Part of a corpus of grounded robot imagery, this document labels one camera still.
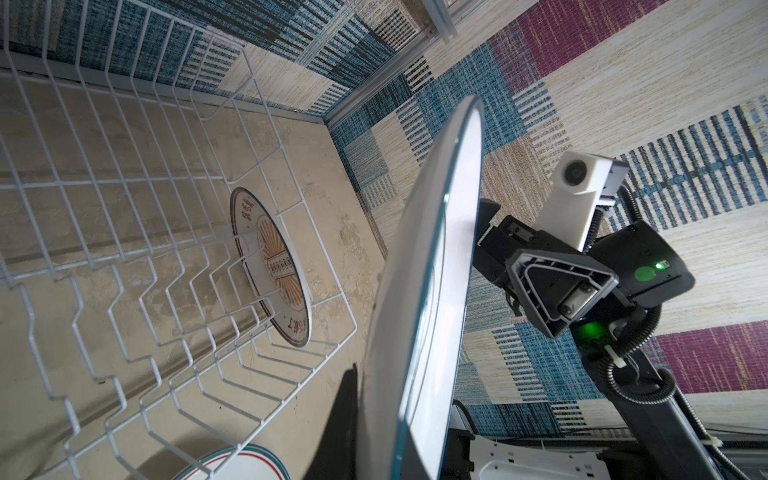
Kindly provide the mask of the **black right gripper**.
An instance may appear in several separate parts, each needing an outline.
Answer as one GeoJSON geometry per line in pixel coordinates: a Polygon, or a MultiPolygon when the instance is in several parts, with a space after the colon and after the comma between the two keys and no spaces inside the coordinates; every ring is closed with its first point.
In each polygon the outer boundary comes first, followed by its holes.
{"type": "Polygon", "coordinates": [[[611,293],[618,275],[511,215],[492,226],[500,208],[493,200],[479,200],[473,267],[505,292],[514,317],[521,317],[523,308],[527,320],[554,339],[611,293]]]}

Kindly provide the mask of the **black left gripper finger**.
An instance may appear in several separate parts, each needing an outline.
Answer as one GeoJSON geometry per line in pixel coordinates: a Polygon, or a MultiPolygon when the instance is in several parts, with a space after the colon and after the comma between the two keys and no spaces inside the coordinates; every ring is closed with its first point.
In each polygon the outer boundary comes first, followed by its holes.
{"type": "Polygon", "coordinates": [[[355,479],[358,420],[356,364],[344,372],[318,448],[304,479],[355,479]]]}

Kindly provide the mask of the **white round plate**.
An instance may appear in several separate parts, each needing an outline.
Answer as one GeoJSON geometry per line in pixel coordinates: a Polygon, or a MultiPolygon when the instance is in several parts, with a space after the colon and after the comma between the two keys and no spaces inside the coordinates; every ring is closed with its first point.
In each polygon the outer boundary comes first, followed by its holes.
{"type": "MultiPolygon", "coordinates": [[[[233,447],[213,450],[200,457],[198,462],[211,471],[216,470],[234,451],[233,447]]],[[[248,444],[227,463],[216,479],[290,479],[281,460],[265,447],[248,444]]]]}
{"type": "Polygon", "coordinates": [[[483,103],[463,99],[424,161],[389,247],[362,367],[359,479],[436,479],[473,263],[483,103]]]}
{"type": "Polygon", "coordinates": [[[275,219],[249,190],[230,195],[230,217],[244,271],[283,339],[304,347],[312,332],[310,296],[302,268],[275,219]]]}

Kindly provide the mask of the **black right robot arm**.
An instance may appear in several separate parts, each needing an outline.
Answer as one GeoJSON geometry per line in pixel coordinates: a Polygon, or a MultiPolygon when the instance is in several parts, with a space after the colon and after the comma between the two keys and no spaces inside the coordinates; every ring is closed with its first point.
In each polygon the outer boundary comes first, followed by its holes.
{"type": "Polygon", "coordinates": [[[514,314],[550,339],[570,332],[596,387],[668,479],[720,479],[731,464],[693,411],[674,375],[655,367],[642,346],[665,301],[691,290],[693,275],[642,218],[625,189],[629,224],[597,235],[602,207],[588,211],[585,246],[512,216],[497,225],[498,203],[479,204],[473,265],[505,292],[514,314]]]}

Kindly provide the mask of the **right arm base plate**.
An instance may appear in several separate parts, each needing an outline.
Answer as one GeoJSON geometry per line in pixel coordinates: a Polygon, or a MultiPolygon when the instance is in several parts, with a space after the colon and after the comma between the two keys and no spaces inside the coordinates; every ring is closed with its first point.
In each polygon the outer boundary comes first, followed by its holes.
{"type": "Polygon", "coordinates": [[[474,432],[458,405],[450,410],[441,479],[608,479],[593,452],[563,453],[499,443],[474,432]]]}

